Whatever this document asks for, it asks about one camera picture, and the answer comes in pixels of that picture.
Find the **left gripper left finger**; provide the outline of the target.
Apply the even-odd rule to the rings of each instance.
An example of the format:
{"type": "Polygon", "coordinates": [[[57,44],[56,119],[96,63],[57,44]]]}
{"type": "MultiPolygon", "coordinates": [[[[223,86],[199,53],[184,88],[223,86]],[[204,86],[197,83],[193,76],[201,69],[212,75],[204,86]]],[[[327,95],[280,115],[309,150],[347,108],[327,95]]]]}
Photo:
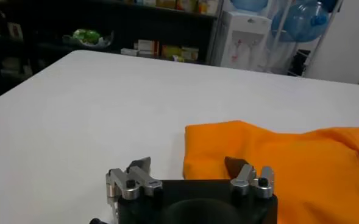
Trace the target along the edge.
{"type": "Polygon", "coordinates": [[[115,204],[120,198],[136,200],[142,195],[156,197],[163,190],[163,182],[150,174],[151,158],[132,161],[125,171],[110,169],[105,175],[107,203],[115,204]]]}

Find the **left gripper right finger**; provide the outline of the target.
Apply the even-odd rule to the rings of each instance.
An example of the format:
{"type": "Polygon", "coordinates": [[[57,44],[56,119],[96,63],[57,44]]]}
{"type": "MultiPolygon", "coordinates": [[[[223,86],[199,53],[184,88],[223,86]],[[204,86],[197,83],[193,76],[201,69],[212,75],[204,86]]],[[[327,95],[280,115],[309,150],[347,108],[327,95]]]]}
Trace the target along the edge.
{"type": "Polygon", "coordinates": [[[257,198],[271,198],[274,194],[274,171],[270,166],[263,166],[257,175],[253,165],[245,159],[225,157],[224,164],[228,171],[231,190],[242,196],[254,193],[257,198]]]}

